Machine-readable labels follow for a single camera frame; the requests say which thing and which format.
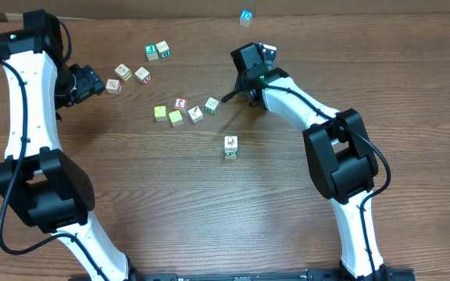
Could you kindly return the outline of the white green grid block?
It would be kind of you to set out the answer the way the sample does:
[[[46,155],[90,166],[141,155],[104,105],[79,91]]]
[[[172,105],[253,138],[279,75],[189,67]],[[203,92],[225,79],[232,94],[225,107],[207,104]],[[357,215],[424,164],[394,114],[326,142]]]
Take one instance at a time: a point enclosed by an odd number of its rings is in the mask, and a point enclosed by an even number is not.
[[[208,113],[215,115],[219,105],[220,105],[220,102],[218,100],[216,100],[215,98],[209,97],[205,103],[205,110]]]

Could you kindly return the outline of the white animal picture block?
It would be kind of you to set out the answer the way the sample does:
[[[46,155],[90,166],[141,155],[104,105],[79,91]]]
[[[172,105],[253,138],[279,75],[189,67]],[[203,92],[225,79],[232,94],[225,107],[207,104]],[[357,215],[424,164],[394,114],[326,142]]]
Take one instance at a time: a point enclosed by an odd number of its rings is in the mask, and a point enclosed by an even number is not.
[[[237,136],[225,136],[224,151],[226,153],[238,151],[238,137]]]

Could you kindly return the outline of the white green wooden block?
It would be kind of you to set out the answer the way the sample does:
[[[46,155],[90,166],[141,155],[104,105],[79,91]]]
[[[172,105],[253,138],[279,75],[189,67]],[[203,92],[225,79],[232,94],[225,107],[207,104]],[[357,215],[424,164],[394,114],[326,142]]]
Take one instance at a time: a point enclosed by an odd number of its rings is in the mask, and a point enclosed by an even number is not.
[[[225,159],[236,159],[237,158],[237,152],[236,151],[226,151],[224,158]]]

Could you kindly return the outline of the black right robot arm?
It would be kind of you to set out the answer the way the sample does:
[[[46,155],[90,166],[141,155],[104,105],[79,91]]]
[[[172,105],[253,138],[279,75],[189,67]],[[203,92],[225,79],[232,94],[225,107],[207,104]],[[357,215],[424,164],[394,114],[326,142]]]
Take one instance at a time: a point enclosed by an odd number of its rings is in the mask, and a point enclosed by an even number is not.
[[[275,113],[302,132],[311,180],[330,201],[341,238],[341,275],[349,280],[385,280],[384,259],[373,227],[374,177],[386,162],[354,109],[340,112],[305,93],[287,72],[275,67],[274,46],[249,43],[231,52],[237,69],[234,90],[250,106]]]

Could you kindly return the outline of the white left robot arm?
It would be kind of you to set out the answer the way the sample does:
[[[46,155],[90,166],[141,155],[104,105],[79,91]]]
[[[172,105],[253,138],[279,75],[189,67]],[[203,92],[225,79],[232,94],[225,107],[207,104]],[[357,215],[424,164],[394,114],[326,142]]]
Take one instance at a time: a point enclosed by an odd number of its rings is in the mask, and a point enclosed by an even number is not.
[[[95,194],[87,173],[62,150],[58,109],[101,94],[105,84],[90,67],[68,66],[68,30],[41,10],[23,14],[23,29],[0,34],[0,64],[9,85],[10,125],[0,162],[0,246],[11,208],[27,226],[60,240],[90,280],[133,280],[128,257],[107,236],[94,212]]]

